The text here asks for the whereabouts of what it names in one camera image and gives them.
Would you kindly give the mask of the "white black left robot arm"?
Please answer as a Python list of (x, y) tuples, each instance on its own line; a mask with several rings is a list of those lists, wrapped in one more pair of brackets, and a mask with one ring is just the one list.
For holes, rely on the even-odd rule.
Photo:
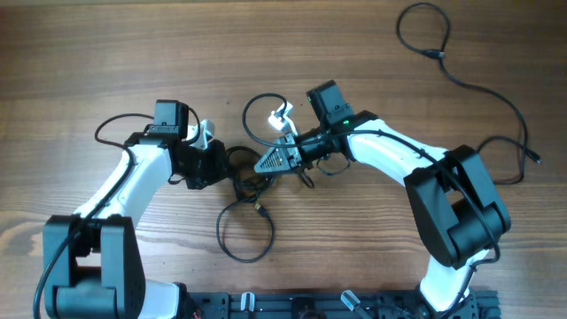
[(72, 214), (43, 227), (43, 273), (33, 316), (50, 318), (200, 318), (184, 284), (146, 278), (135, 228), (154, 194), (177, 175), (202, 190), (227, 175), (228, 160), (209, 120), (159, 100), (143, 131), (120, 144), (122, 157), (101, 188)]

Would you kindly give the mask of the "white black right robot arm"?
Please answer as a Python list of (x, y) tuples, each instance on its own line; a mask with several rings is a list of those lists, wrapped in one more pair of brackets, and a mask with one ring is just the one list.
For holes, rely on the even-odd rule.
[(498, 241), (509, 231), (507, 208), (479, 154), (468, 145), (452, 151), (429, 146), (390, 128), (374, 113), (355, 113), (335, 81), (307, 92), (319, 121), (299, 134), (282, 104), (270, 125), (284, 135), (255, 164), (262, 175), (299, 173), (332, 153), (374, 167), (403, 186), (419, 236), (431, 255), (418, 286), (423, 317), (478, 313), (470, 281), (478, 266), (501, 256)]

